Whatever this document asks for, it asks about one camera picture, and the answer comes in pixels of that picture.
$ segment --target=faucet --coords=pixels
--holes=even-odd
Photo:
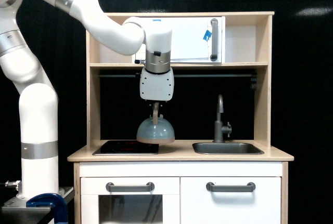
[[[222,143],[225,142],[223,140],[223,134],[228,134],[230,137],[231,134],[231,125],[228,122],[226,126],[223,126],[223,122],[221,121],[221,113],[224,112],[223,109],[223,97],[219,95],[218,102],[217,102],[217,110],[216,110],[216,121],[214,123],[214,140],[213,142]]]

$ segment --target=stovetop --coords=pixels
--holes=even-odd
[[[136,140],[110,140],[93,155],[157,155],[158,147],[158,144],[142,143]]]

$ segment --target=cabinet door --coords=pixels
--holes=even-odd
[[[211,192],[206,188],[210,182],[215,186],[247,186],[252,182],[255,189],[253,192]],[[228,189],[237,191],[239,187]],[[181,223],[280,224],[280,197],[280,177],[182,177]]]
[[[82,178],[82,224],[179,224],[179,183],[178,177]]]

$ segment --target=sink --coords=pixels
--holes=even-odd
[[[264,152],[250,143],[193,143],[196,153],[206,155],[261,155]]]

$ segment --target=drawer handle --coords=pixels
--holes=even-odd
[[[115,186],[112,182],[106,184],[106,190],[109,192],[150,192],[155,188],[154,183],[149,182],[146,185],[122,185]]]
[[[246,186],[221,186],[208,182],[206,189],[211,192],[253,192],[255,190],[255,184],[249,182]]]
[[[212,19],[210,23],[212,25],[212,55],[210,56],[210,60],[217,61],[219,22],[216,19]]]

